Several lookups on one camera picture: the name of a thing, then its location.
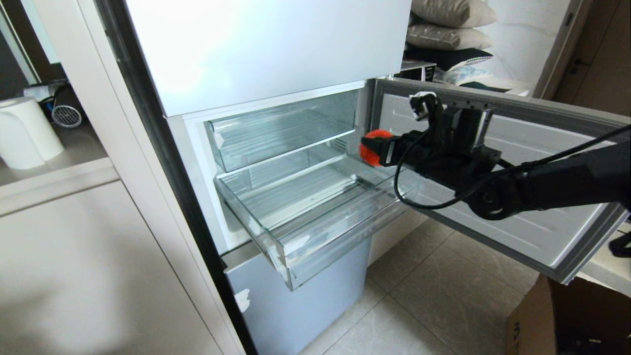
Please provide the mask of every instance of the floor tile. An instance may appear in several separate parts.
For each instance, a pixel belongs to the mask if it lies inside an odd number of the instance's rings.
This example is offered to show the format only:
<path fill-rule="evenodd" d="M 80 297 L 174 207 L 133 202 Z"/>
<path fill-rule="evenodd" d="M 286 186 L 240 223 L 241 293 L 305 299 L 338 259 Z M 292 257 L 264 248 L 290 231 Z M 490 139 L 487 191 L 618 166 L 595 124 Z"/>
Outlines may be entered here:
<path fill-rule="evenodd" d="M 368 268 L 368 277 L 390 292 L 440 244 L 417 230 L 409 233 Z"/>
<path fill-rule="evenodd" d="M 454 232 L 454 229 L 445 226 L 435 219 L 428 218 L 415 231 L 425 233 L 438 243 L 444 242 Z"/>
<path fill-rule="evenodd" d="M 410 208 L 399 217 L 396 217 L 386 228 L 382 228 L 373 234 L 368 265 L 377 261 L 427 219 L 426 215 Z"/>
<path fill-rule="evenodd" d="M 336 341 L 349 331 L 363 316 L 366 315 L 386 293 L 371 280 L 366 280 L 363 295 L 353 306 L 348 308 L 322 334 L 315 338 L 300 355 L 322 355 Z"/>
<path fill-rule="evenodd" d="M 441 245 L 390 295 L 460 355 L 503 354 L 523 295 Z"/>
<path fill-rule="evenodd" d="M 326 352 L 337 354 L 453 355 L 434 334 L 386 296 Z"/>
<path fill-rule="evenodd" d="M 539 276 L 539 273 L 532 268 L 460 232 L 452 234 L 443 245 L 506 282 L 522 294 L 530 291 Z"/>

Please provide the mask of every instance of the freezer drawer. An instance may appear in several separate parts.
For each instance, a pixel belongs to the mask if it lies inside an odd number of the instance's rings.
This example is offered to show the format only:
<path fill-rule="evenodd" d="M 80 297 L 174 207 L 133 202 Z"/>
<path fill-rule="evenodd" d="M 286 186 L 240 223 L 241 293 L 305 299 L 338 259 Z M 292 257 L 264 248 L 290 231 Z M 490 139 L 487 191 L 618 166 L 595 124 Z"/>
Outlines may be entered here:
<path fill-rule="evenodd" d="M 357 90 L 207 121 L 215 162 L 230 172 L 353 131 Z"/>
<path fill-rule="evenodd" d="M 393 174 L 325 143 L 220 177 L 216 187 L 296 289 L 405 211 Z"/>

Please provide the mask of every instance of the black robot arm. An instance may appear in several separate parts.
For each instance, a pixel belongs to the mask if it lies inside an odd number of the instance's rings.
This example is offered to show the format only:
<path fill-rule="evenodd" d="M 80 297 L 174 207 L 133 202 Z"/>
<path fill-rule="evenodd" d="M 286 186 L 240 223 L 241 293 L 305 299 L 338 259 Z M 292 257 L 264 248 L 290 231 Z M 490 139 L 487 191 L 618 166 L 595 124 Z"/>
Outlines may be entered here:
<path fill-rule="evenodd" d="M 629 141 L 579 153 L 631 126 L 551 157 L 513 166 L 501 159 L 501 152 L 484 145 L 493 116 L 488 105 L 461 102 L 443 110 L 436 96 L 426 95 L 412 98 L 411 106 L 418 116 L 429 120 L 426 131 L 364 137 L 362 144 L 379 156 L 379 165 L 397 166 L 395 192 L 412 207 L 439 209 L 464 201 L 476 215 L 489 220 L 528 210 L 603 202 L 620 202 L 631 210 Z M 496 165 L 504 169 L 493 171 Z M 439 205 L 406 199 L 398 191 L 402 166 L 454 190 L 455 197 Z"/>

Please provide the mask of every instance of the white refrigerator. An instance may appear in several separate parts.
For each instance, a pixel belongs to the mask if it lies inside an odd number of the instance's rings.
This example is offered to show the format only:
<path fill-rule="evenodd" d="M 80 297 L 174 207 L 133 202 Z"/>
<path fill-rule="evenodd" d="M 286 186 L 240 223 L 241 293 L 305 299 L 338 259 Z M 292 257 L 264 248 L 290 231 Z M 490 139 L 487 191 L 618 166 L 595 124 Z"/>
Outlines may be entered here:
<path fill-rule="evenodd" d="M 513 164 L 628 123 L 554 102 L 393 78 L 410 0 L 96 3 L 154 147 L 178 160 L 163 158 L 165 170 L 184 168 L 186 183 L 171 184 L 194 193 L 190 203 L 209 230 L 196 235 L 200 250 L 207 263 L 221 257 L 261 354 L 299 352 L 361 295 L 371 236 L 409 207 L 394 196 L 394 169 L 362 162 L 360 138 L 377 128 L 395 135 L 427 129 L 414 119 L 410 95 L 490 104 L 486 144 Z M 152 111 L 143 106 L 160 114 L 147 117 Z M 400 184 L 421 203 L 453 196 L 409 171 Z M 628 215 L 617 203 L 500 221 L 483 220 L 464 203 L 421 212 L 564 283 Z"/>

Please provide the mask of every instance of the paper towel roll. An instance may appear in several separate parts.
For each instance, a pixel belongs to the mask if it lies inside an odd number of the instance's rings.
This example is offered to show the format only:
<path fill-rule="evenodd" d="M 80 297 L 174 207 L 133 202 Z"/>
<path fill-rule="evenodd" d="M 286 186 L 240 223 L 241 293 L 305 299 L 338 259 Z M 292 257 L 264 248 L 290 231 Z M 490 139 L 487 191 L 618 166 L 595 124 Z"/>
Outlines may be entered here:
<path fill-rule="evenodd" d="M 0 101 L 0 157 L 12 169 L 31 169 L 64 151 L 37 101 Z"/>

